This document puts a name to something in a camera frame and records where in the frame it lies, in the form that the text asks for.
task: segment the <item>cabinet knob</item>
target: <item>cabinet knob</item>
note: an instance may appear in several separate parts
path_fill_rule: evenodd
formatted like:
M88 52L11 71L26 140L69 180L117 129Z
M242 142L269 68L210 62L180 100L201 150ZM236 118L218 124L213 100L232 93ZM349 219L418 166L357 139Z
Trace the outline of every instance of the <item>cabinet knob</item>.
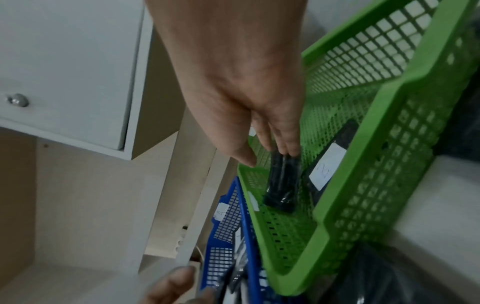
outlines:
M7 95L5 99L9 104L14 105L16 107L27 107L29 105L29 99L22 94L13 94Z

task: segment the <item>hand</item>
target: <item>hand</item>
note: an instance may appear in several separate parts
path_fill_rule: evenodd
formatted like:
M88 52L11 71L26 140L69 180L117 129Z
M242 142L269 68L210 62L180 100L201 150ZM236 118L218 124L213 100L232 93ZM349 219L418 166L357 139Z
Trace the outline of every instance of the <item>hand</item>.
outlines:
M186 104L213 144L254 167L252 125L272 149L300 153L299 36L305 0L146 0Z
M172 270L148 292L139 304L173 304L182 294L194 285L194 267L182 267ZM206 288L201 296L188 300L185 304L214 304L215 294Z

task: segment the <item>white cabinet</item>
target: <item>white cabinet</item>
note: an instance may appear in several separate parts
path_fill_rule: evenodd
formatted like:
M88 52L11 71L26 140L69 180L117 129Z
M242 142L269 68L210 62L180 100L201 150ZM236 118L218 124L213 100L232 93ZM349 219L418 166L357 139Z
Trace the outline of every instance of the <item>white cabinet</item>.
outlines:
M0 126L129 159L148 102L159 116L146 113L155 130L141 145L168 137L178 130L184 105L152 29L141 1L2 1ZM152 61L157 82L149 99ZM13 94L25 95L29 105L5 100Z

